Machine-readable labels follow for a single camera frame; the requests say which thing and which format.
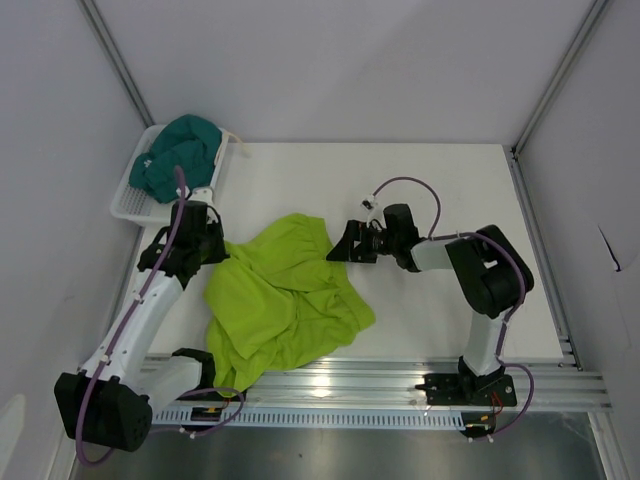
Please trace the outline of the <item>lime green shorts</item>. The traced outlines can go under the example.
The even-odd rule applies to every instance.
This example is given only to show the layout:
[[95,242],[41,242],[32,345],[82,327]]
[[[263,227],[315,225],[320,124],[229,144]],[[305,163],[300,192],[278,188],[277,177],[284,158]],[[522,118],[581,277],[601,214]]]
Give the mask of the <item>lime green shorts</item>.
[[350,345],[375,314],[351,284],[323,219],[284,216],[243,244],[226,243],[203,298],[215,386],[244,391],[267,371],[304,366]]

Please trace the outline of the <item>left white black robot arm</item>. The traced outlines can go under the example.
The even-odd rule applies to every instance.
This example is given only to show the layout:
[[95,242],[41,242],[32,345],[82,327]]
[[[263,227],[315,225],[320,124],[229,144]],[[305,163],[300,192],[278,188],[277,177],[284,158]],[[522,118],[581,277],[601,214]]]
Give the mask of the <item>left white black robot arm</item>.
[[140,254],[133,289],[94,354],[76,373],[63,373],[54,396],[67,436],[77,445],[137,450],[155,414],[189,393],[216,390],[212,354],[182,347],[151,374],[142,365],[165,317],[204,265],[226,260],[220,216],[206,201],[173,205]]

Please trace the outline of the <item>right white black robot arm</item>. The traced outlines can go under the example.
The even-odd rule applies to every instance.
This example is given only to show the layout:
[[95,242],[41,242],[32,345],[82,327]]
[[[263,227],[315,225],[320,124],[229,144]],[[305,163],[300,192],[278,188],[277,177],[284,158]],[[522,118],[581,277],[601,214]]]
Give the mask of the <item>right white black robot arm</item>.
[[383,210],[384,224],[350,220],[326,255],[332,262],[374,264],[391,256],[411,273],[454,272],[472,310],[472,324],[458,361],[456,389],[468,403],[479,403],[505,377],[500,361],[507,325],[534,287],[530,268],[503,231],[490,224],[477,231],[423,237],[407,204]]

